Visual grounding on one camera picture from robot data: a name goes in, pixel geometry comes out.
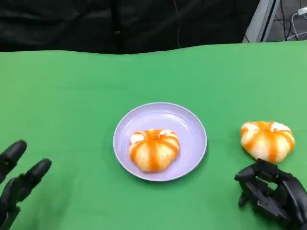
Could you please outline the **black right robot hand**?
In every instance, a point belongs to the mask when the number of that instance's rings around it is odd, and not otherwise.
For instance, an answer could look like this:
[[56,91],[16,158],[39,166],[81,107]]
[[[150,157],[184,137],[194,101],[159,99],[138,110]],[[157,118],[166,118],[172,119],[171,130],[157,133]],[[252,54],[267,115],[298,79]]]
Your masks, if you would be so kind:
[[307,228],[307,191],[292,174],[257,159],[235,175],[242,193],[240,208],[248,202],[255,212],[277,221],[286,230]]

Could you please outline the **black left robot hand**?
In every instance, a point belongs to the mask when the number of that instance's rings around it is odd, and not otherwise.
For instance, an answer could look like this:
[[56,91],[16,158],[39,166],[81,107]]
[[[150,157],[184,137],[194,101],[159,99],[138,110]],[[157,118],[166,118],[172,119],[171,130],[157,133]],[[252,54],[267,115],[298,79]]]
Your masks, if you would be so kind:
[[[4,182],[6,176],[15,168],[18,160],[22,157],[27,148],[24,140],[18,140],[11,144],[0,154],[0,181]],[[26,173],[10,179],[0,196],[0,228],[9,230],[20,212],[17,206],[24,201],[32,190],[41,182],[48,172],[52,161],[45,158],[37,162]]]

